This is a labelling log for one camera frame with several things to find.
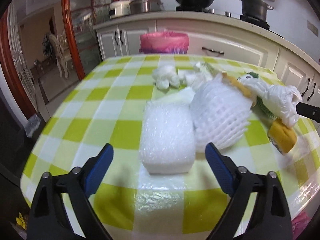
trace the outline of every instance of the wall outlet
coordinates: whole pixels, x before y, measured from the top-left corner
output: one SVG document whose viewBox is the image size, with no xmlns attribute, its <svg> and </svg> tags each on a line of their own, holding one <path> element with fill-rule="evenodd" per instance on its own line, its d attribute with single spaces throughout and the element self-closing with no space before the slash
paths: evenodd
<svg viewBox="0 0 320 240">
<path fill-rule="evenodd" d="M 308 21 L 308 29 L 311 30 L 315 36 L 319 37 L 319 30 L 311 22 Z"/>
</svg>

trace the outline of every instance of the kitchen cabinet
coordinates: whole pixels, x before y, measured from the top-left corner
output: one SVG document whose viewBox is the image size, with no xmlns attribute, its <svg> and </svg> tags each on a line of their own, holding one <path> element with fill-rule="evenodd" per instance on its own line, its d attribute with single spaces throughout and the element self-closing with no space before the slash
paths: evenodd
<svg viewBox="0 0 320 240">
<path fill-rule="evenodd" d="M 320 107 L 320 75 L 315 74 L 314 79 L 309 84 L 308 91 L 303 96 L 303 102 L 308 105 Z M 320 124 L 313 121 L 313 125 L 316 129 L 319 128 Z"/>
<path fill-rule="evenodd" d="M 155 21 L 140 21 L 118 25 L 122 55 L 139 54 L 140 35 L 156 32 Z"/>
<path fill-rule="evenodd" d="M 308 83 L 310 90 L 316 71 L 299 56 L 281 48 L 274 72 L 286 86 L 295 86 L 303 94 L 307 90 Z"/>
<path fill-rule="evenodd" d="M 120 35 L 118 27 L 103 29 L 97 32 L 102 60 L 108 57 L 121 56 Z"/>
<path fill-rule="evenodd" d="M 157 20 L 158 31 L 175 31 L 189 36 L 188 54 L 223 57 L 273 70 L 279 46 L 258 35 L 235 27 L 197 20 Z M 202 50 L 223 51 L 224 55 Z"/>
<path fill-rule="evenodd" d="M 281 48 L 274 72 L 286 86 L 298 88 L 305 104 L 320 107 L 320 75 L 307 62 Z M 311 121 L 318 129 L 319 123 Z"/>
</svg>

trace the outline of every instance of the cabinet door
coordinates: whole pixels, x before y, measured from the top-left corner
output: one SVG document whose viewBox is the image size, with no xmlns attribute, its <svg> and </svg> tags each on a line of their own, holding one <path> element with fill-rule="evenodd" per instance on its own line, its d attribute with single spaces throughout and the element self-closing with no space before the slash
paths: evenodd
<svg viewBox="0 0 320 240">
<path fill-rule="evenodd" d="M 97 32 L 102 60 L 121 56 L 118 28 L 103 29 Z"/>
<path fill-rule="evenodd" d="M 280 46 L 234 26 L 197 20 L 157 20 L 158 31 L 174 31 L 189 36 L 188 54 L 223 57 L 273 70 Z M 202 50 L 223 51 L 224 55 Z"/>
<path fill-rule="evenodd" d="M 307 90 L 308 83 L 310 90 L 315 76 L 315 70 L 302 58 L 281 48 L 274 72 L 278 78 L 286 85 L 292 85 L 302 94 Z"/>
<path fill-rule="evenodd" d="M 139 54 L 140 35 L 156 31 L 155 21 L 139 21 L 119 25 L 120 42 L 123 55 Z"/>
<path fill-rule="evenodd" d="M 309 89 L 303 97 L 303 102 L 308 105 L 320 107 L 320 75 L 315 74 L 314 79 L 310 82 Z M 320 124 L 313 121 L 316 129 L 319 128 Z"/>
</svg>

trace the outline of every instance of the tablecloth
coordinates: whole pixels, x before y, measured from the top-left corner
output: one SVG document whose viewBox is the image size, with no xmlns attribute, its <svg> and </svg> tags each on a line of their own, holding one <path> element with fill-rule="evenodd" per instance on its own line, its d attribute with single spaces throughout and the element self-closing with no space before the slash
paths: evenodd
<svg viewBox="0 0 320 240">
<path fill-rule="evenodd" d="M 179 91 L 157 90 L 152 70 L 165 64 L 190 69 L 199 61 L 234 77 L 255 71 L 270 84 L 282 84 L 268 69 L 222 58 L 164 54 L 109 58 L 68 95 L 39 137 L 21 178 L 28 204 L 42 173 L 65 174 L 81 167 L 108 142 L 114 147 L 114 159 L 89 201 L 114 239 L 205 239 L 229 198 L 204 155 L 197 154 L 189 173 L 174 176 L 150 176 L 138 158 L 147 101 Z M 276 171 L 294 218 L 319 189 L 320 138 L 312 122 L 301 117 L 294 127 L 297 144 L 281 155 L 269 142 L 268 121 L 257 108 L 249 121 L 241 140 L 221 153 L 254 173 Z M 82 234 L 68 196 L 63 198 L 75 232 Z M 246 228 L 254 200 L 252 194 L 238 234 Z"/>
</svg>

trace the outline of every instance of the white foam mesh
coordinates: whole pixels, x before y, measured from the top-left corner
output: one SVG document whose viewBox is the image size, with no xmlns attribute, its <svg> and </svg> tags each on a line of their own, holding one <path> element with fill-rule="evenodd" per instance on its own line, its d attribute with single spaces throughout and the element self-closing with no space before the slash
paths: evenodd
<svg viewBox="0 0 320 240">
<path fill-rule="evenodd" d="M 189 106 L 147 104 L 139 152 L 143 165 L 151 174 L 188 172 L 196 153 Z"/>
<path fill-rule="evenodd" d="M 220 80 L 202 85 L 196 92 L 190 111 L 195 127 L 196 150 L 204 152 L 212 142 L 217 149 L 235 144 L 249 124 L 252 101 Z"/>
</svg>

